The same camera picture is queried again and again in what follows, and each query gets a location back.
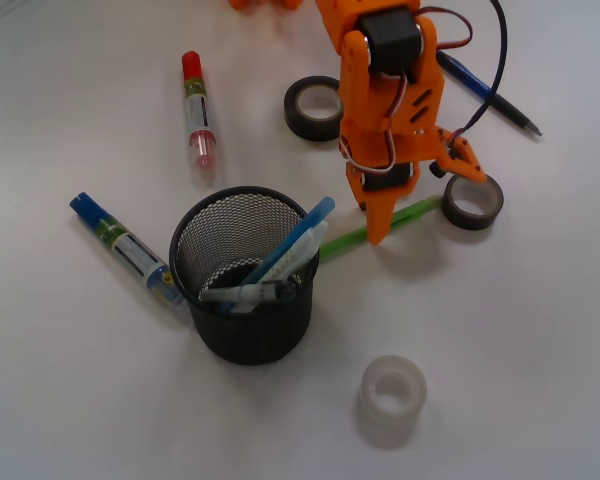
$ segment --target black cable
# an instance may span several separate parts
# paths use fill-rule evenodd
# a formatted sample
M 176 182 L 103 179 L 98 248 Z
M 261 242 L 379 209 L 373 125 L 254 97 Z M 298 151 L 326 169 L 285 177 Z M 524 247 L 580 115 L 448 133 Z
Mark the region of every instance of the black cable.
M 507 61 L 507 49 L 509 47 L 509 36 L 507 33 L 507 20 L 504 16 L 504 10 L 502 10 L 502 6 L 498 0 L 491 0 L 491 4 L 493 8 L 496 9 L 496 14 L 498 15 L 498 21 L 500 22 L 500 60 L 498 61 L 498 70 L 496 71 L 496 77 L 493 80 L 493 85 L 491 86 L 491 92 L 489 96 L 485 99 L 482 106 L 478 109 L 478 111 L 471 117 L 469 122 L 459 130 L 456 130 L 451 137 L 449 142 L 449 146 L 452 146 L 460 135 L 473 127 L 480 117 L 484 115 L 491 103 L 493 103 L 493 99 L 496 97 L 498 93 L 498 87 L 500 86 L 500 82 L 502 81 L 502 74 L 504 73 L 504 66 Z

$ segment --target pen holder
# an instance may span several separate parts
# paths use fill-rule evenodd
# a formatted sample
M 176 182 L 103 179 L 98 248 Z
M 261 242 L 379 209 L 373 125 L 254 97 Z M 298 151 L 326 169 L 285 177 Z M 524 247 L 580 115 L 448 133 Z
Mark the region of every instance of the pen holder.
M 305 215 L 297 203 L 274 190 L 236 187 L 207 197 L 178 225 L 169 250 L 174 281 L 189 302 L 200 337 L 218 356 L 241 365 L 271 363 L 304 335 L 319 253 L 293 275 L 298 289 L 290 303 L 262 304 L 245 314 L 222 313 L 219 304 L 201 302 L 200 292 L 238 286 Z

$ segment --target blue cap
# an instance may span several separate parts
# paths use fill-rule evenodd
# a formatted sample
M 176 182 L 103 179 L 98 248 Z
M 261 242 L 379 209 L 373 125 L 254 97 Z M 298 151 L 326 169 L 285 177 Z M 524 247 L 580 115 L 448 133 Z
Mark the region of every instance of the blue cap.
M 71 200 L 69 205 L 94 231 L 98 227 L 100 220 L 111 216 L 84 192 Z

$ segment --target white tape roll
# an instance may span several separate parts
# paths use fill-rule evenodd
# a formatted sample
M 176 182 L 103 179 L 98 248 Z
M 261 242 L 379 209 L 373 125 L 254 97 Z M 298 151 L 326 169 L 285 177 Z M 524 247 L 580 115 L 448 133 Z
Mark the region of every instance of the white tape roll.
M 388 355 L 367 367 L 360 385 L 361 413 L 403 433 L 413 427 L 427 399 L 427 382 L 410 360 Z

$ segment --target blue pen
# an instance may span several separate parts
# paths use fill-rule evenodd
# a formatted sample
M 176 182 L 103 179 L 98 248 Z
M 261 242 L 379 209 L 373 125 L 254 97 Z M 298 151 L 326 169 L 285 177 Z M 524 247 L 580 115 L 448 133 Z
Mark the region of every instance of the blue pen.
M 258 283 L 258 281 L 271 270 L 278 260 L 282 258 L 282 256 L 287 253 L 294 243 L 302 236 L 304 232 L 317 226 L 320 222 L 322 222 L 327 215 L 331 213 L 331 211 L 336 207 L 336 202 L 333 201 L 331 197 L 324 197 L 318 205 L 316 205 L 313 210 L 307 213 L 306 217 L 302 219 L 302 221 L 296 225 L 291 233 L 287 235 L 287 238 L 278 245 L 278 247 L 271 253 L 267 258 L 265 258 L 260 264 L 249 274 L 247 278 L 245 278 L 240 286 L 250 285 L 253 283 Z M 231 311 L 233 307 L 233 303 L 223 303 L 220 306 L 220 311 L 223 313 L 228 313 Z
M 451 76 L 462 82 L 464 86 L 470 89 L 473 93 L 478 95 L 483 100 L 489 96 L 491 88 L 482 82 L 478 77 L 469 71 L 467 67 L 462 65 L 458 60 L 447 55 L 444 52 L 438 52 L 436 54 L 438 64 Z M 491 104 L 494 110 L 500 112 L 502 115 L 507 117 L 517 126 L 523 129 L 529 129 L 536 135 L 542 136 L 540 129 L 534 125 L 520 110 L 511 105 L 500 95 L 496 95 Z

